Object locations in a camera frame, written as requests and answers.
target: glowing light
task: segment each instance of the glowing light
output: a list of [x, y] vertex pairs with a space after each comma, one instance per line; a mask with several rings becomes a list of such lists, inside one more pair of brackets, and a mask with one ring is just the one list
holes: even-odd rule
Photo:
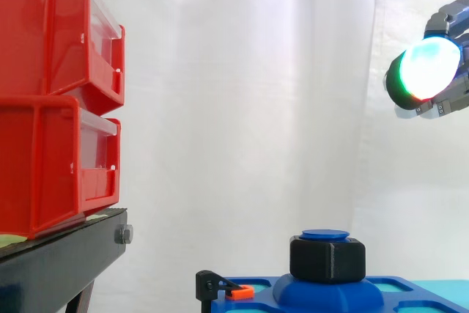
[[399, 72], [405, 89], [424, 100], [443, 91], [453, 80], [461, 59], [456, 44], [428, 37], [405, 51]]

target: metal bolt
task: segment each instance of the metal bolt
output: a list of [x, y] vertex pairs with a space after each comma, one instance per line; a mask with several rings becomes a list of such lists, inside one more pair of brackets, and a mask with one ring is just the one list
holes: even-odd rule
[[133, 239], [133, 226], [126, 224], [121, 225], [118, 230], [117, 241], [121, 245], [128, 245], [132, 243]]

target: orange clip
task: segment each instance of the orange clip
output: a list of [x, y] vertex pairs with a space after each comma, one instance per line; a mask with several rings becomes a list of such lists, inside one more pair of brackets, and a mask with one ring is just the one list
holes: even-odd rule
[[249, 298], [254, 298], [254, 288], [249, 285], [240, 285], [242, 290], [232, 290], [231, 295], [226, 293], [225, 297], [227, 300], [238, 301], [238, 300], [248, 300]]

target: blue cap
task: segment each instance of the blue cap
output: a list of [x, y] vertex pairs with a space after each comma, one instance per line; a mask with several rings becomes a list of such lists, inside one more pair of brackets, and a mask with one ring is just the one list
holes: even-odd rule
[[300, 235], [302, 240], [313, 241], [343, 241], [349, 237], [350, 233], [341, 230], [304, 230]]

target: stacked storage bins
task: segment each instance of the stacked storage bins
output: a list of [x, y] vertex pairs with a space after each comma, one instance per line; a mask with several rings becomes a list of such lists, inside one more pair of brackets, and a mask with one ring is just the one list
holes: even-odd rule
[[101, 0], [0, 0], [0, 234], [119, 201], [124, 38]]

